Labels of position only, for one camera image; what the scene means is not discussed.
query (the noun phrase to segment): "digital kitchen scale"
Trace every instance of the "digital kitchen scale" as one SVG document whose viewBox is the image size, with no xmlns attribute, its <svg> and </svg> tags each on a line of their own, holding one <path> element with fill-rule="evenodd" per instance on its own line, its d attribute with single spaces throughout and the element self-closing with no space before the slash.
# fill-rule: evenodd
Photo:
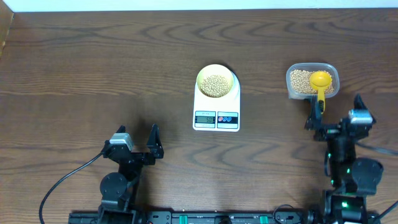
<svg viewBox="0 0 398 224">
<path fill-rule="evenodd" d="M 202 83 L 212 75 L 225 77 L 229 92 L 209 97 L 201 90 Z M 241 86 L 236 75 L 222 65 L 208 65 L 200 70 L 195 85 L 192 127 L 199 131 L 232 131 L 240 129 Z"/>
</svg>

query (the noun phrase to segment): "white wall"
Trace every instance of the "white wall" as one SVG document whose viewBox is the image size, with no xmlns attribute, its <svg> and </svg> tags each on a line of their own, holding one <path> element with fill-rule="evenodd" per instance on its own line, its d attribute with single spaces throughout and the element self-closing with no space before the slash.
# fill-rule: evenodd
<svg viewBox="0 0 398 224">
<path fill-rule="evenodd" d="M 398 0 L 3 0 L 14 12 L 398 7 Z"/>
</svg>

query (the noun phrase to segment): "wooden table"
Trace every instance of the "wooden table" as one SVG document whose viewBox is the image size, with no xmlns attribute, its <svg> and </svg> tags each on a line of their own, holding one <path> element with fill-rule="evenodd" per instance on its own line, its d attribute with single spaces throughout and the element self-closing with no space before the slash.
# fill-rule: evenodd
<svg viewBox="0 0 398 224">
<path fill-rule="evenodd" d="M 138 202 L 174 210 L 306 207 L 330 189 L 324 142 L 303 129 L 309 104 L 290 100 L 286 70 L 328 62 L 340 91 L 325 121 L 338 122 L 356 93 L 377 118 L 364 142 L 397 149 L 398 10 L 268 10 L 16 14 L 0 60 L 0 223 L 38 223 L 40 201 L 63 175 L 97 155 L 119 125 L 146 150 L 157 123 L 165 157 L 146 167 Z M 238 133 L 192 129 L 198 71 L 225 63 L 242 88 Z M 398 195 L 396 157 L 357 148 L 385 168 L 368 207 Z M 99 159 L 63 182 L 47 223 L 96 210 Z M 384 223 L 396 223 L 398 210 Z"/>
</svg>

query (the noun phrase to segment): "plastic container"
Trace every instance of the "plastic container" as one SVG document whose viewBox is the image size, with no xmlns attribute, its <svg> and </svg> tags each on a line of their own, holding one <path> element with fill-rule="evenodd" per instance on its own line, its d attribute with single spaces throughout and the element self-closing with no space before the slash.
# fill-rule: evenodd
<svg viewBox="0 0 398 224">
<path fill-rule="evenodd" d="M 298 99 L 303 100 L 307 98 L 311 98 L 315 94 L 307 94 L 307 93 L 299 93 L 295 91 L 292 87 L 292 82 L 290 81 L 290 73 L 293 70 L 306 70 L 309 72 L 316 71 L 327 71 L 331 75 L 331 85 L 334 89 L 333 93 L 326 93 L 325 98 L 331 98 L 335 96 L 340 89 L 340 81 L 338 79 L 338 73 L 335 67 L 328 63 L 297 63 L 292 65 L 286 72 L 286 84 L 287 90 L 289 91 L 290 99 Z"/>
</svg>

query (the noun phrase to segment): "yellow measuring scoop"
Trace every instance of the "yellow measuring scoop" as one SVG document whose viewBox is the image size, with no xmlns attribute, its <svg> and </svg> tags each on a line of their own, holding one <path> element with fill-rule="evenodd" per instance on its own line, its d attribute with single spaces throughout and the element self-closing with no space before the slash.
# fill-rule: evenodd
<svg viewBox="0 0 398 224">
<path fill-rule="evenodd" d="M 318 91 L 318 103 L 321 113 L 325 111 L 325 90 L 331 83 L 331 77 L 326 72 L 314 72 L 310 77 L 310 85 Z"/>
</svg>

